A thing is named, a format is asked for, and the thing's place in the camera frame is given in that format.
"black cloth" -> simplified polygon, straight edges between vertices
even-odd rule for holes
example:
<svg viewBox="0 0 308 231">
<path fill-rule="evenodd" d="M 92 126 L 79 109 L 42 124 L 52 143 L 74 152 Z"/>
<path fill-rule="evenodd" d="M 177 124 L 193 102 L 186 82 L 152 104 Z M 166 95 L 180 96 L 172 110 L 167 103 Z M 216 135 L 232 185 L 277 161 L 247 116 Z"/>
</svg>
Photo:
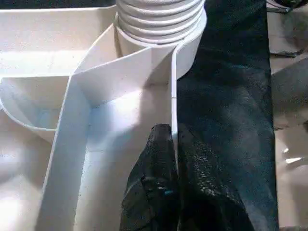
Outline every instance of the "black cloth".
<svg viewBox="0 0 308 231">
<path fill-rule="evenodd" d="M 247 213 L 256 231 L 275 231 L 278 212 L 265 1 L 207 0 L 205 8 L 208 23 L 195 62 L 177 86 L 180 178 L 184 201 L 189 201 L 184 211 L 203 209 L 184 213 L 183 227 L 203 221 L 209 228 L 200 230 L 216 230 L 208 226 L 213 218 L 209 214 L 218 214 L 223 205 L 220 214 L 229 223 L 225 230 L 250 230 L 248 221 L 237 229 L 231 222 L 239 222 Z M 192 134 L 194 145 L 183 140 L 186 134 Z M 217 166 L 207 172 L 212 162 Z M 217 190 L 209 196 L 212 188 Z M 230 217 L 235 207 L 239 214 Z"/>
<path fill-rule="evenodd" d="M 120 231 L 176 231 L 179 193 L 171 127 L 159 124 L 129 175 Z"/>
</svg>

